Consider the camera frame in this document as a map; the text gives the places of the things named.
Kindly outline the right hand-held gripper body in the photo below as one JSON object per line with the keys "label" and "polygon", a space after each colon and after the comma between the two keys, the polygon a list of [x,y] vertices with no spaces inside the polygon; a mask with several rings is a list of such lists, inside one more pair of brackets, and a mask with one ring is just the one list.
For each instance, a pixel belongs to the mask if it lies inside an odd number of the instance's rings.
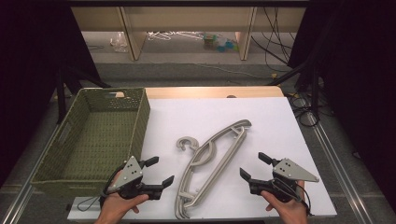
{"label": "right hand-held gripper body", "polygon": [[259,180],[251,177],[249,190],[251,194],[260,195],[263,190],[273,194],[282,203],[291,200],[297,202],[302,200],[297,181],[319,182],[319,178],[301,167],[294,161],[285,158],[273,159],[273,178],[270,180]]}

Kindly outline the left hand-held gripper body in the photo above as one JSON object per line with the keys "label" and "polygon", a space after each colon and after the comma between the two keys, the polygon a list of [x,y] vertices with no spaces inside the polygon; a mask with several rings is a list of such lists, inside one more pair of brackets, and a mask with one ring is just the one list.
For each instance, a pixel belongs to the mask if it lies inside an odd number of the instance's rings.
{"label": "left hand-held gripper body", "polygon": [[117,192],[125,200],[147,194],[150,200],[160,200],[163,190],[157,189],[157,185],[146,185],[142,182],[143,171],[139,162],[135,156],[125,162],[120,175],[106,188],[106,194]]}

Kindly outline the green woven basket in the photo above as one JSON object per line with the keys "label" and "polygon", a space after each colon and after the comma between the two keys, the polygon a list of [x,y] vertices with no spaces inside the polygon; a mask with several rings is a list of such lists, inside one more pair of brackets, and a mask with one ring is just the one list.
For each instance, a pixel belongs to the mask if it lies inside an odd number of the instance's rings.
{"label": "green woven basket", "polygon": [[82,89],[31,180],[55,197],[100,193],[130,157],[141,157],[150,106],[143,88]]}

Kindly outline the person's right hand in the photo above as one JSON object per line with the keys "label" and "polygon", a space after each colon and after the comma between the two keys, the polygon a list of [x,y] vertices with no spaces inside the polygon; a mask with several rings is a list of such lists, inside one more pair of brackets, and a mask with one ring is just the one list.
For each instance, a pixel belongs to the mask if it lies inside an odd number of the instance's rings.
{"label": "person's right hand", "polygon": [[268,202],[265,210],[269,212],[275,209],[284,224],[308,224],[306,208],[302,203],[295,200],[282,203],[265,190],[261,192],[261,196]]}

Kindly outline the person's left hand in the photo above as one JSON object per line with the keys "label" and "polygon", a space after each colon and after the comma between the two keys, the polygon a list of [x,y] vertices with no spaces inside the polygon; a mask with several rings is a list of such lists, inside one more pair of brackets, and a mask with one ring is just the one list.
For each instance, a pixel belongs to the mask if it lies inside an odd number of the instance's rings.
{"label": "person's left hand", "polygon": [[101,212],[93,224],[119,224],[128,212],[133,211],[138,214],[138,206],[148,199],[147,194],[125,200],[118,193],[111,193],[106,197]]}

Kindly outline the black metal stand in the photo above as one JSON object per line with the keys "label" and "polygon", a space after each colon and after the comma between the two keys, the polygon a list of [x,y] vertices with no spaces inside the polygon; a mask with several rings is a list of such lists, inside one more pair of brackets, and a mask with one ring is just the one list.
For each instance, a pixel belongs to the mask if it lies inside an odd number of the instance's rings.
{"label": "black metal stand", "polygon": [[56,75],[56,91],[58,98],[58,124],[61,124],[66,116],[66,97],[64,87],[67,87],[73,94],[77,94],[82,88],[80,81],[88,80],[100,88],[110,88],[110,85],[103,82],[99,76],[92,76],[73,66],[62,66]]}
{"label": "black metal stand", "polygon": [[298,80],[295,83],[295,89],[297,92],[305,91],[308,87],[311,87],[311,103],[310,111],[319,120],[318,116],[318,69],[315,62],[306,60],[304,63],[291,69],[285,75],[269,83],[269,86],[277,86],[284,81],[299,75]]}

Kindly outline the clear plastic bag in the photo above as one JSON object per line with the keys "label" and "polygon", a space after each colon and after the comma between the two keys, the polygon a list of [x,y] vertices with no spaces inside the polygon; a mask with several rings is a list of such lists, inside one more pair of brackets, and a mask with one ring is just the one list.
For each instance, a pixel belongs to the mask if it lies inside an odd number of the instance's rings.
{"label": "clear plastic bag", "polygon": [[110,39],[110,46],[116,52],[127,52],[128,51],[128,44],[125,39],[124,32],[117,32],[114,37]]}

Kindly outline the colourful plastic toys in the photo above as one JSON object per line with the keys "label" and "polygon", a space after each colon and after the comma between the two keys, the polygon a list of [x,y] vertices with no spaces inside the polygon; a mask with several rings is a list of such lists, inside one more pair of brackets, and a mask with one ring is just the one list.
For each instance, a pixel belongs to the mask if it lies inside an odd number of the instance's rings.
{"label": "colourful plastic toys", "polygon": [[234,41],[222,35],[204,33],[203,40],[205,49],[214,49],[218,52],[225,52],[227,50],[239,50],[237,44]]}

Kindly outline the black curtain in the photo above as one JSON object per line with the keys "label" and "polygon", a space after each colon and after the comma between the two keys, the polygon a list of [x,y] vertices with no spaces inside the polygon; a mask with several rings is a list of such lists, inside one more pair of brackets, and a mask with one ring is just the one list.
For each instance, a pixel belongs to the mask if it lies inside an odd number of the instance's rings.
{"label": "black curtain", "polygon": [[72,9],[42,0],[0,0],[0,187],[32,138],[57,76],[78,87],[99,78]]}
{"label": "black curtain", "polygon": [[351,144],[396,212],[396,0],[310,0],[289,66],[307,59],[337,11],[319,75]]}

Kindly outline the light wooden shelf unit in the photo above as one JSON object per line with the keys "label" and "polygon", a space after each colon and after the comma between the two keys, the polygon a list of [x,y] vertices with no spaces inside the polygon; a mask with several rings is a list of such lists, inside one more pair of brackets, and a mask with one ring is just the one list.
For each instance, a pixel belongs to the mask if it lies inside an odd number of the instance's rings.
{"label": "light wooden shelf unit", "polygon": [[241,60],[248,58],[251,34],[296,33],[303,7],[73,7],[84,32],[123,32],[133,61],[139,59],[148,31],[233,32]]}

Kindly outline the aluminium rail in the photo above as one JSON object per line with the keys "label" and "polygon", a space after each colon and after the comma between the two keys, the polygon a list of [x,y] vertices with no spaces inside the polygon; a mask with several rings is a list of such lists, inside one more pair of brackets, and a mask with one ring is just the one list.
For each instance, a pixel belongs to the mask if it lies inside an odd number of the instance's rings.
{"label": "aluminium rail", "polygon": [[374,224],[373,219],[369,215],[367,206],[363,202],[361,196],[359,195],[357,189],[355,188],[352,180],[347,174],[347,170],[341,163],[328,135],[326,134],[323,126],[320,124],[319,119],[315,117],[312,112],[309,112],[308,120],[313,126],[314,132],[320,142],[321,148],[329,161],[333,172],[346,195],[346,199],[357,218],[359,224]]}
{"label": "aluminium rail", "polygon": [[57,133],[58,129],[59,129],[58,125],[56,125],[53,128],[51,136],[49,137],[49,140],[47,141],[46,145],[44,147],[42,147],[42,150],[41,150],[38,158],[35,160],[34,166],[32,167],[30,174],[27,176],[26,180],[23,182],[23,184],[19,188],[18,194],[14,198],[12,204],[10,205],[4,218],[2,219],[2,224],[18,224],[18,221],[23,213],[23,210],[26,207],[26,205],[28,204],[28,202],[34,192],[34,187],[31,185],[31,180],[34,177],[35,172],[36,172],[40,162],[43,160],[46,152],[49,149],[51,139]]}

